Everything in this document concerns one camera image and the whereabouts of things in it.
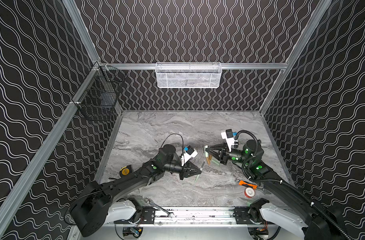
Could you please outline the green pen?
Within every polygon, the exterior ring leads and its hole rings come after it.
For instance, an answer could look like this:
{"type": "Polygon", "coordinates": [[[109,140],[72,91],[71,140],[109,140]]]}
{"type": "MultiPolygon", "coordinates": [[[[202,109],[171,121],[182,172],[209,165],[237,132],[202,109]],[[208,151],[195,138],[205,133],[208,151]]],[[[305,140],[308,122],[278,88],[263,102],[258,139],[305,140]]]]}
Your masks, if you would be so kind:
{"type": "Polygon", "coordinates": [[[201,167],[199,168],[200,173],[199,173],[198,175],[196,175],[195,180],[194,180],[194,182],[195,182],[195,183],[198,181],[198,178],[199,178],[199,176],[201,175],[201,173],[202,173],[202,170],[203,170],[203,167],[204,167],[204,166],[205,166],[205,162],[203,162],[203,163],[201,164],[201,167]]]}

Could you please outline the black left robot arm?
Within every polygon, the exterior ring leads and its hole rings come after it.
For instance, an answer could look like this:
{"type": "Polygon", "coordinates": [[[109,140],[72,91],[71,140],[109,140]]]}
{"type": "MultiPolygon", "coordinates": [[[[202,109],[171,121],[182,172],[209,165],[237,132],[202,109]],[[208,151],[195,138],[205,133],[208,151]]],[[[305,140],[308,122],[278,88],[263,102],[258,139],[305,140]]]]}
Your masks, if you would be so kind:
{"type": "Polygon", "coordinates": [[[178,156],[176,148],[166,144],[158,150],[155,157],[133,173],[108,183],[89,183],[69,208],[81,235],[89,237],[109,222],[124,220],[137,223],[142,212],[139,201],[129,198],[122,202],[120,199],[153,184],[166,172],[178,174],[181,180],[201,174],[200,168],[190,162],[197,154],[197,150],[188,146],[178,156]]]}

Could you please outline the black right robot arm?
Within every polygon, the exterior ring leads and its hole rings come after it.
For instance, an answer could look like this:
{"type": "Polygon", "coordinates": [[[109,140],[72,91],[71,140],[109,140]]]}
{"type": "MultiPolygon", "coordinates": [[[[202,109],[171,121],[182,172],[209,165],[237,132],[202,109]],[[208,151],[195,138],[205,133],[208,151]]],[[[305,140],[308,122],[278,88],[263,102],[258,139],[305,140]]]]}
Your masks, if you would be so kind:
{"type": "Polygon", "coordinates": [[[343,225],[342,213],[328,209],[289,184],[262,161],[264,150],[259,140],[248,140],[241,150],[236,140],[208,146],[205,152],[221,164],[240,163],[244,176],[257,186],[274,194],[289,210],[284,210],[266,199],[254,202],[249,208],[252,221],[267,221],[280,226],[304,240],[349,240],[343,225]]]}

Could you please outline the tan pen cap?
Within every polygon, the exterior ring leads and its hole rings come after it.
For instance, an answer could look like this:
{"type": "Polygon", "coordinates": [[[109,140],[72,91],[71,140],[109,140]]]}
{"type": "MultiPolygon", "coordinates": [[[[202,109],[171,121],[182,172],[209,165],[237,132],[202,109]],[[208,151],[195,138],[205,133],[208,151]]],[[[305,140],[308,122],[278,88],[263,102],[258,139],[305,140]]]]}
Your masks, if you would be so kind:
{"type": "Polygon", "coordinates": [[[212,155],[209,155],[209,156],[206,158],[208,165],[210,165],[210,164],[211,164],[211,159],[212,159],[212,155]]]}

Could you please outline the silver wrench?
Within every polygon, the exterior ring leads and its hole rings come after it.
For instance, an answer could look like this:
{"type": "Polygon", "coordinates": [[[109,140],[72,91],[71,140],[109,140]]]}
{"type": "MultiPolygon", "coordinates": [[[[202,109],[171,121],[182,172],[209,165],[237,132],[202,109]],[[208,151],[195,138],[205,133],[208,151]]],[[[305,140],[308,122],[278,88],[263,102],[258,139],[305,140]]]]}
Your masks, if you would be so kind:
{"type": "Polygon", "coordinates": [[[167,215],[167,217],[171,218],[171,217],[173,217],[173,216],[174,216],[174,213],[173,213],[173,212],[170,212],[170,211],[168,211],[168,210],[166,210],[166,209],[162,208],[161,206],[159,206],[159,205],[157,205],[155,202],[153,202],[151,199],[149,199],[149,198],[145,198],[145,199],[144,199],[144,201],[145,201],[147,204],[149,204],[150,206],[152,206],[152,207],[156,208],[157,210],[164,212],[164,213],[167,215]]]}

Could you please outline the red white tape roll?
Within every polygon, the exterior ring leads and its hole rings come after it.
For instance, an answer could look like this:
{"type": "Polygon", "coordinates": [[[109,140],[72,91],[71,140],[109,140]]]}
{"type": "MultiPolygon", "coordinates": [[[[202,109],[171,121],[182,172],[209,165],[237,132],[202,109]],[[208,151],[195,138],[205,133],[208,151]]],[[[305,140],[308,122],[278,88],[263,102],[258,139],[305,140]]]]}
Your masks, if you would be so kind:
{"type": "Polygon", "coordinates": [[[253,188],[245,188],[244,195],[247,198],[253,198],[255,196],[255,190],[253,188]]]}

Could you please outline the yellow black tape measure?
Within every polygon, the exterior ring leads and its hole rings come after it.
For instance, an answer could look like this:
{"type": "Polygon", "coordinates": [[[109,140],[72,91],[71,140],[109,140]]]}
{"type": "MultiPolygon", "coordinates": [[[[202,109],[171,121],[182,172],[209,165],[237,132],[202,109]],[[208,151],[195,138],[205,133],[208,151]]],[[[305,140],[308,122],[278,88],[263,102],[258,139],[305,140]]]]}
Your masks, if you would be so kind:
{"type": "Polygon", "coordinates": [[[124,176],[131,174],[132,172],[133,172],[133,170],[132,170],[131,165],[128,165],[128,166],[121,168],[121,170],[119,171],[119,175],[121,177],[124,177],[124,176]]]}

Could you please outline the orange handled utility knife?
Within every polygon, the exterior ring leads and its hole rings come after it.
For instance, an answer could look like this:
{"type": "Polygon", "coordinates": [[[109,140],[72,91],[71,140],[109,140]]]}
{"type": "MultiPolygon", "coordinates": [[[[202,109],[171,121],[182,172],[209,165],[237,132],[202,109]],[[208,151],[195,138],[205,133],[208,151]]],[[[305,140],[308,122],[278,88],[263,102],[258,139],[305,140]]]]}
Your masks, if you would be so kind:
{"type": "Polygon", "coordinates": [[[254,185],[254,184],[251,184],[251,183],[247,183],[243,180],[236,180],[236,183],[240,186],[244,186],[244,187],[247,187],[247,188],[252,188],[253,190],[256,190],[257,189],[257,185],[254,185]]]}

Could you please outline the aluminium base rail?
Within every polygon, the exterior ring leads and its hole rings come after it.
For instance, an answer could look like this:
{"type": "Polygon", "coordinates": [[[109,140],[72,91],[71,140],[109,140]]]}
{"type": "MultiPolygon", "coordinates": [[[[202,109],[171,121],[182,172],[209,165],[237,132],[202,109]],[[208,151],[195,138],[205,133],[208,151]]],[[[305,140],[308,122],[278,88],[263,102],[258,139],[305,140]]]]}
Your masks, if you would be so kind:
{"type": "Polygon", "coordinates": [[[251,220],[246,207],[177,207],[168,211],[173,213],[172,217],[168,217],[163,211],[151,208],[146,211],[149,216],[144,216],[140,225],[146,227],[261,227],[265,224],[276,224],[285,229],[308,226],[293,210],[273,204],[260,209],[261,221],[251,220]]]}

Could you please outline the aluminium corner frame post right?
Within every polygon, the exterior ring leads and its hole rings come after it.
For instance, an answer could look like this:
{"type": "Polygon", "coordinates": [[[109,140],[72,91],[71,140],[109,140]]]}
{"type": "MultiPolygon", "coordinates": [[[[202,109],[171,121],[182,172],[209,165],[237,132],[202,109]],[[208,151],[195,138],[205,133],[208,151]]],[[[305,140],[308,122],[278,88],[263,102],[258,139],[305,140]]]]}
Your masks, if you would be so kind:
{"type": "Polygon", "coordinates": [[[273,83],[266,99],[264,100],[263,104],[261,105],[259,112],[264,117],[269,106],[273,102],[275,96],[277,95],[279,89],[283,85],[286,77],[290,73],[290,71],[293,69],[295,63],[299,59],[302,51],[306,47],[310,37],[312,36],[313,32],[315,31],[316,27],[320,23],[323,15],[328,10],[331,0],[322,0],[319,1],[316,8],[310,15],[310,18],[305,25],[304,29],[302,30],[296,44],[293,46],[292,51],[289,55],[289,57],[286,60],[286,67],[284,70],[281,70],[278,74],[275,82],[273,83]]]}

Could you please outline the aluminium corner frame post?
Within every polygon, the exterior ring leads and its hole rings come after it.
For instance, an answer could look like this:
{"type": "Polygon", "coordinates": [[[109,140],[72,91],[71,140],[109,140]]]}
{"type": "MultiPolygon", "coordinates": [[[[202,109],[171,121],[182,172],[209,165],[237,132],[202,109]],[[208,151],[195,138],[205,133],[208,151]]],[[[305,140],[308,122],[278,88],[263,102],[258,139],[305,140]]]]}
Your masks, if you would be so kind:
{"type": "Polygon", "coordinates": [[[76,5],[76,2],[74,0],[64,0],[62,2],[73,22],[75,29],[80,36],[80,40],[84,45],[90,60],[92,62],[100,63],[100,57],[98,56],[95,46],[91,40],[88,29],[81,17],[81,13],[76,5]]]}
{"type": "Polygon", "coordinates": [[[290,73],[290,71],[293,69],[295,63],[299,59],[302,51],[306,47],[310,37],[312,36],[313,32],[315,31],[316,27],[320,23],[323,15],[328,10],[331,0],[322,0],[319,1],[316,8],[310,15],[310,18],[305,25],[304,29],[302,30],[296,44],[293,46],[292,51],[289,55],[289,57],[286,60],[286,67],[284,70],[281,70],[278,74],[275,82],[273,83],[266,99],[264,100],[263,104],[261,105],[259,112],[264,117],[269,106],[273,102],[275,96],[277,95],[279,89],[283,85],[286,77],[290,73]]]}

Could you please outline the aluminium corner frame post left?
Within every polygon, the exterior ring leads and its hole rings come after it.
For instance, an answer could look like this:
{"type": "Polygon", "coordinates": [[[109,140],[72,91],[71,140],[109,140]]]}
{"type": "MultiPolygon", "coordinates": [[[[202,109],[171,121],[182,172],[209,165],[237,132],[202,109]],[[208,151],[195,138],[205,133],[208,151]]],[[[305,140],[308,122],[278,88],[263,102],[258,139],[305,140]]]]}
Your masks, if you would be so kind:
{"type": "Polygon", "coordinates": [[[64,0],[62,2],[73,22],[75,29],[80,36],[80,40],[84,45],[90,60],[92,62],[100,63],[100,57],[98,56],[95,46],[91,40],[88,29],[81,17],[81,13],[76,5],[76,2],[74,0],[64,0]]]}

